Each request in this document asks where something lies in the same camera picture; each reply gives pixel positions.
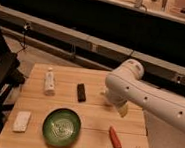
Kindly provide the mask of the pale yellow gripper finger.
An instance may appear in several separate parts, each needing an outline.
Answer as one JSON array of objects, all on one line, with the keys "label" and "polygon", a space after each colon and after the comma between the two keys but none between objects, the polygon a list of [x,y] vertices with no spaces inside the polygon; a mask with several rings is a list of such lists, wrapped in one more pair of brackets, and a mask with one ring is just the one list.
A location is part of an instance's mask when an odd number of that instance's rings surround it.
[{"label": "pale yellow gripper finger", "polygon": [[128,105],[124,104],[123,106],[120,106],[118,108],[118,113],[120,114],[120,117],[125,117],[128,114]]}]

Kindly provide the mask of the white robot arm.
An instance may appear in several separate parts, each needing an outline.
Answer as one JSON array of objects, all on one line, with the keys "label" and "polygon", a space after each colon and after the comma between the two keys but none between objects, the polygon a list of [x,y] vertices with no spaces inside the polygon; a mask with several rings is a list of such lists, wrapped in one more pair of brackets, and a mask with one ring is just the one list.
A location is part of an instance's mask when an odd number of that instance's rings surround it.
[{"label": "white robot arm", "polygon": [[144,73],[136,59],[127,59],[108,73],[105,79],[108,103],[119,109],[131,101],[185,132],[185,97],[145,84],[141,80]]}]

